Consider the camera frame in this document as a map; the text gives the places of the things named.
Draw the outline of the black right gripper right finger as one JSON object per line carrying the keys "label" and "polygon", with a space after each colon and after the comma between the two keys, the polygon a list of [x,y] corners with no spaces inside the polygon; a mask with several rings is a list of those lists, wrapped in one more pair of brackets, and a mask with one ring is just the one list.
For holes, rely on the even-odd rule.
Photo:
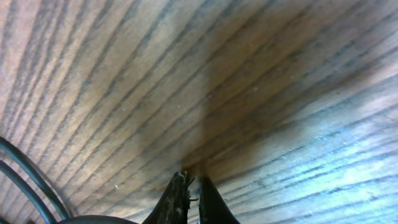
{"label": "black right gripper right finger", "polygon": [[201,224],[239,224],[209,177],[200,179],[199,214]]}

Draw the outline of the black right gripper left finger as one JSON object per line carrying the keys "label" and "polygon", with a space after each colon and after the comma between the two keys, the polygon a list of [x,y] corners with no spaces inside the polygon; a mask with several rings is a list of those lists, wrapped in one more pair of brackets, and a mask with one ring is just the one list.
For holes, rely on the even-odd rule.
{"label": "black right gripper left finger", "polygon": [[174,173],[161,198],[143,224],[187,224],[190,207],[188,173]]}

